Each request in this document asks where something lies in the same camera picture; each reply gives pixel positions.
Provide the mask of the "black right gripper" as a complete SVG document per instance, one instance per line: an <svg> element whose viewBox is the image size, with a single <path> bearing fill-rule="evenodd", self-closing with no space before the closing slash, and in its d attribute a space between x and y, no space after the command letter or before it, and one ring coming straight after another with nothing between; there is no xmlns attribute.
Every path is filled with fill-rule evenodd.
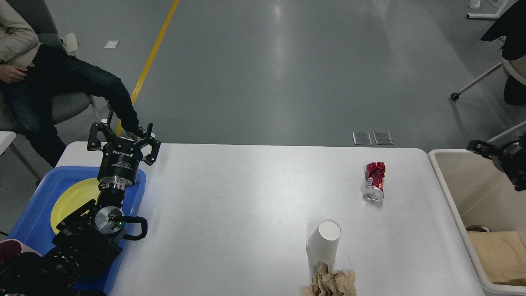
<svg viewBox="0 0 526 296"><path fill-rule="evenodd" d="M515 191L526 189L525 140L509 142L500 147L481 140L471 140L466 150L492 160L495 167L508 177Z"/></svg>

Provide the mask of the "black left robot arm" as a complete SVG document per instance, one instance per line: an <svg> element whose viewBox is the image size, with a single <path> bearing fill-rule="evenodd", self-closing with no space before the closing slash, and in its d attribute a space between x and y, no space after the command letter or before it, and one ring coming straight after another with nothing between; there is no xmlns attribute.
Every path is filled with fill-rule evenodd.
<svg viewBox="0 0 526 296"><path fill-rule="evenodd" d="M2 296L103 295L100 290L74 288L79 278L103 275L123 249L121 240L146 237L144 217L124 214L126 188L136 183L139 163L153 165L160 141L147 126L142 140L117 137L108 123L93 123L87 150L100 150L97 199L90 199L57 224L54 247L44 255L23 252L1 262Z"/></svg>

